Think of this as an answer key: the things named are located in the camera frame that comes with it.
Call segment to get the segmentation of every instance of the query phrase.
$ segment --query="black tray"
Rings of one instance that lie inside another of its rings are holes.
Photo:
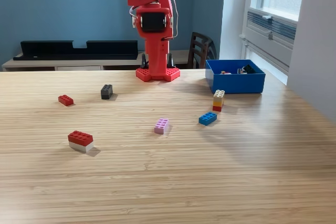
[[[138,41],[88,41],[87,48],[73,48],[67,41],[22,41],[23,55],[13,60],[136,60]]]

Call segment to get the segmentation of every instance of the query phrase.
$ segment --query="stacked lego bricks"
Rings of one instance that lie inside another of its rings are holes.
[[[93,137],[89,134],[74,131],[68,135],[69,146],[81,152],[88,152],[93,148]]]
[[[214,94],[214,101],[213,101],[213,111],[221,112],[222,107],[224,105],[224,95],[225,91],[224,90],[217,90],[216,93]]]

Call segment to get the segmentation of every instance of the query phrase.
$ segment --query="blue wall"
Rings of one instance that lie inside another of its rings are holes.
[[[179,36],[172,50],[189,49],[192,0],[176,0]],[[127,0],[0,0],[0,65],[15,56],[22,40],[143,40],[132,28]]]
[[[215,43],[217,56],[222,33],[224,0],[194,0],[193,31],[209,36]]]

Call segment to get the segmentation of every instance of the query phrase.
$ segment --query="blue plastic bin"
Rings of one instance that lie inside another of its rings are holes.
[[[238,68],[250,65],[257,73],[237,74]],[[207,60],[205,77],[213,93],[262,93],[266,74],[251,60]]]

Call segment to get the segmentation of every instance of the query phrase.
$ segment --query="white wall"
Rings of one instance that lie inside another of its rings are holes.
[[[224,0],[220,59],[240,59],[245,0]]]
[[[336,0],[302,0],[288,86],[336,122]]]

